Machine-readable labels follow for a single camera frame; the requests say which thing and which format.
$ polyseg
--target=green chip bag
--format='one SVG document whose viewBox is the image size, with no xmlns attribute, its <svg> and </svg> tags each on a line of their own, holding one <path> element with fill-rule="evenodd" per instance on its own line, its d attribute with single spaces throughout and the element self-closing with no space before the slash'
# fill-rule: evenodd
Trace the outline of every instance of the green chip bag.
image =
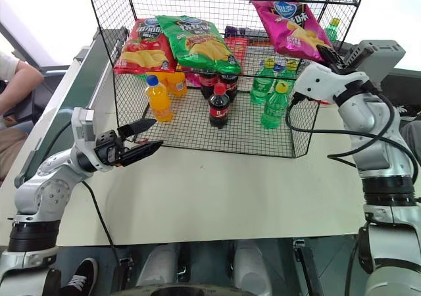
<svg viewBox="0 0 421 296">
<path fill-rule="evenodd" d="M 182 66 L 239 74 L 241 67 L 216 26 L 188 16 L 157 16 L 172 53 Z"/>
</svg>

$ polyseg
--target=person's arm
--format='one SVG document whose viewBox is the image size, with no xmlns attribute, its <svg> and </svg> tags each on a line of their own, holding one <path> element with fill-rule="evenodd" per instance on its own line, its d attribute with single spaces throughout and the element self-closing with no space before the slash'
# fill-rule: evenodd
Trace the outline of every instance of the person's arm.
<svg viewBox="0 0 421 296">
<path fill-rule="evenodd" d="M 34 67 L 19 61 L 14 76 L 9 80 L 6 89 L 0 94 L 0 115 L 21 102 L 33 89 L 36 88 L 44 77 Z"/>
</svg>

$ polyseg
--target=black sneaker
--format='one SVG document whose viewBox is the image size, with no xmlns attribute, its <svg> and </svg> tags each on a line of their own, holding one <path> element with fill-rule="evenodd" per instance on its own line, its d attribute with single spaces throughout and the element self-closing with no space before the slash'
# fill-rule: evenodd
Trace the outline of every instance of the black sneaker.
<svg viewBox="0 0 421 296">
<path fill-rule="evenodd" d="M 80 263 L 78 269 L 75 271 L 72 279 L 63 289 L 72 288 L 74 295 L 89 296 L 91 295 L 93 286 L 97 281 L 98 264 L 93 258 L 86 258 Z"/>
<path fill-rule="evenodd" d="M 401 115 L 401 120 L 407 122 L 414 120 L 421 113 L 421 105 L 399 105 L 396 109 Z"/>
</svg>

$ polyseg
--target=yellow bottle cap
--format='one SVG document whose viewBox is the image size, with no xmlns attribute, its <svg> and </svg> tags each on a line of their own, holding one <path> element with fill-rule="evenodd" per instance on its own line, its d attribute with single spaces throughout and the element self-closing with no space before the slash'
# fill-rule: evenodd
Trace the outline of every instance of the yellow bottle cap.
<svg viewBox="0 0 421 296">
<path fill-rule="evenodd" d="M 273 58 L 266 58 L 264 60 L 264 67 L 268 69 L 272 69 L 275 67 L 275 61 Z"/>
<path fill-rule="evenodd" d="M 338 18 L 332 18 L 330 20 L 330 24 L 333 25 L 333 26 L 338 26 L 339 25 L 339 22 L 341 22 L 341 20 L 338 19 Z"/>
<path fill-rule="evenodd" d="M 287 93 L 288 92 L 288 84 L 284 81 L 279 81 L 276 84 L 275 91 L 278 93 Z"/>
<path fill-rule="evenodd" d="M 296 71 L 297 67 L 298 67 L 298 61 L 296 61 L 295 59 L 289 59 L 287 61 L 287 65 L 286 65 L 287 70 Z"/>
</svg>

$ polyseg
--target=wire mesh basket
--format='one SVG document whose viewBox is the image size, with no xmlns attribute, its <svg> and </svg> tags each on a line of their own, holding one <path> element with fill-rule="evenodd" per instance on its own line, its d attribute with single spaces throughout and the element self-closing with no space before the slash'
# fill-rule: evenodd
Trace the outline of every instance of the wire mesh basket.
<svg viewBox="0 0 421 296">
<path fill-rule="evenodd" d="M 226 26 L 263 30 L 262 22 L 250 0 L 91 0 L 99 30 L 110 61 L 114 64 L 122 45 L 137 18 L 157 15 L 188 15 L 215 24 L 224 37 Z M 343 41 L 349 31 L 361 0 L 263 0 L 307 3 L 321 27 L 334 17 L 341 19 L 337 40 Z M 208 120 L 208 103 L 193 85 L 182 98 L 171 97 L 174 119 L 156 123 L 136 140 L 162 139 L 164 145 L 188 149 L 268 155 L 296 158 L 307 153 L 310 134 L 292 132 L 282 122 L 275 130 L 260 124 L 263 105 L 250 103 L 249 92 L 260 63 L 267 57 L 285 64 L 288 57 L 276 54 L 273 47 L 259 43 L 249 45 L 238 83 L 238 95 L 230 109 L 225 127 L 212 127 Z M 299 61 L 297 75 L 309 62 Z M 119 126 L 140 118 L 153 118 L 145 95 L 146 84 L 138 76 L 114 74 L 114 94 Z M 314 126 L 318 103 L 303 101 L 293 109 L 291 123 L 300 128 Z"/>
</svg>

